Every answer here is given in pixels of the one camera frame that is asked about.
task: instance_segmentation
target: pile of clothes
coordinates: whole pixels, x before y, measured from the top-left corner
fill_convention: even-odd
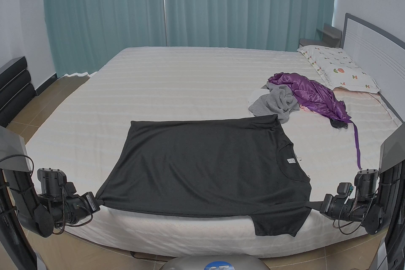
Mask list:
[[[358,131],[346,112],[346,105],[338,101],[332,90],[315,80],[298,73],[277,73],[268,79],[261,89],[255,90],[249,99],[249,111],[255,116],[277,114],[280,123],[288,121],[290,113],[300,106],[330,119],[334,128],[354,126],[357,150],[357,166],[360,166]]]

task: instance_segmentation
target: white bed sheet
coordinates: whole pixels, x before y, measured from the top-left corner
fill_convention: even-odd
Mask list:
[[[323,83],[297,52],[227,48],[128,48],[70,95],[27,144],[36,167],[63,170],[78,193],[94,193],[119,158],[131,120],[205,120],[249,117],[247,99],[271,75],[297,72]],[[359,130],[363,168],[378,168],[381,143],[397,124],[367,93],[336,90]],[[283,124],[311,178],[311,200],[336,193],[358,169],[353,126],[303,110]],[[37,191],[40,183],[34,180]],[[349,232],[353,227],[345,228]],[[87,226],[67,231],[110,247],[160,255],[247,253],[277,257],[364,234],[343,236],[312,211],[296,235],[255,236],[250,217],[185,218],[101,207]]]

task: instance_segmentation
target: blue logo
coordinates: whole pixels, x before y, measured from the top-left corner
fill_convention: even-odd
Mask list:
[[[215,261],[207,264],[204,270],[235,270],[235,268],[228,262]]]

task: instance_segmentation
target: floral pillow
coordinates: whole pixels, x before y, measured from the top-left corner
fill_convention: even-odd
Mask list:
[[[340,87],[350,91],[379,91],[373,78],[358,67],[343,49],[307,45],[297,51],[307,58],[332,90]]]

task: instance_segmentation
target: purple clothing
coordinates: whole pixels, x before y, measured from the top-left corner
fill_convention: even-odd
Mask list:
[[[300,105],[322,116],[352,123],[357,150],[357,166],[361,170],[357,127],[350,120],[351,117],[346,112],[345,103],[338,101],[332,90],[298,73],[277,73],[269,79],[269,82],[275,85],[288,85]]]

